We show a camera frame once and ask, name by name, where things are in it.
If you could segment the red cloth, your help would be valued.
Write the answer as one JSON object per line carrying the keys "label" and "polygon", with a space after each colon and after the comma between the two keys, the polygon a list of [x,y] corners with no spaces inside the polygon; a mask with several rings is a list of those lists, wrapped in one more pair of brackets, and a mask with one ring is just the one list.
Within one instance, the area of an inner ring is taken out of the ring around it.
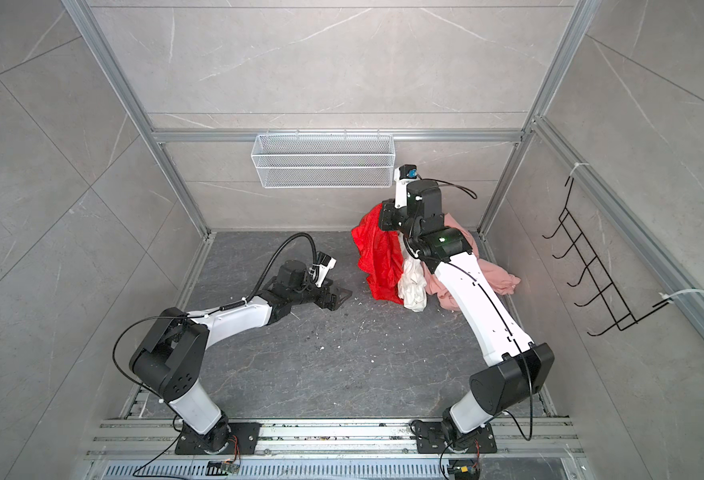
{"label": "red cloth", "polygon": [[398,282],[403,275],[399,237],[395,231],[380,228],[381,211],[381,204],[375,206],[351,230],[359,252],[358,267],[367,274],[366,281],[375,300],[403,305],[398,294]]}

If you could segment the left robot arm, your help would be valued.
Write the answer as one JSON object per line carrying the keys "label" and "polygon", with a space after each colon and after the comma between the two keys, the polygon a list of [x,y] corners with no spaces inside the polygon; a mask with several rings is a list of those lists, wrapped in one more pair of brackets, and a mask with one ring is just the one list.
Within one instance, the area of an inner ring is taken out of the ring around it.
{"label": "left robot arm", "polygon": [[311,267],[289,260],[251,297],[208,310],[168,308],[153,319],[129,368],[181,418],[184,440],[208,454],[218,454],[234,442],[227,415],[199,380],[206,350],[239,333],[274,324],[296,305],[339,309],[352,292],[327,278],[334,265],[334,259]]}

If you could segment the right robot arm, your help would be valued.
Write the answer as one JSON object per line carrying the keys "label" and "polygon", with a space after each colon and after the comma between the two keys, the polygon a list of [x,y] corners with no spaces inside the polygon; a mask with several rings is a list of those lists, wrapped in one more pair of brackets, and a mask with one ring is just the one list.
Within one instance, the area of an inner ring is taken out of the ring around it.
{"label": "right robot arm", "polygon": [[401,233],[407,253],[447,288],[483,354],[486,368],[470,377],[470,391],[441,421],[447,447],[466,451],[488,438],[491,420],[534,399],[553,366],[554,353],[516,323],[486,280],[467,238],[445,225],[437,182],[399,180],[395,197],[382,203],[380,227]]}

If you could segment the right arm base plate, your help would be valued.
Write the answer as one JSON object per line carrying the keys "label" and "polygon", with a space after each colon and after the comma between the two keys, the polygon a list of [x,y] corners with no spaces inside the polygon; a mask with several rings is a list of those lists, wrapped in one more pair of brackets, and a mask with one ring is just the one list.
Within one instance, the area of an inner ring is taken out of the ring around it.
{"label": "right arm base plate", "polygon": [[445,448],[456,453],[493,454],[498,451],[490,424],[469,433],[460,433],[447,420],[427,422],[414,419],[409,423],[409,429],[421,454],[440,453]]}

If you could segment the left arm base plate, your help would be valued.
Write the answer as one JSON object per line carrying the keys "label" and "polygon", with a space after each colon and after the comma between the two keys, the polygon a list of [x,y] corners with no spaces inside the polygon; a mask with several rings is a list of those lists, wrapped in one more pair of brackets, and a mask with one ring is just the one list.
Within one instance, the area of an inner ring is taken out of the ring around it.
{"label": "left arm base plate", "polygon": [[209,433],[201,435],[186,423],[182,424],[176,455],[233,455],[255,453],[261,424],[257,422],[228,422],[217,424]]}

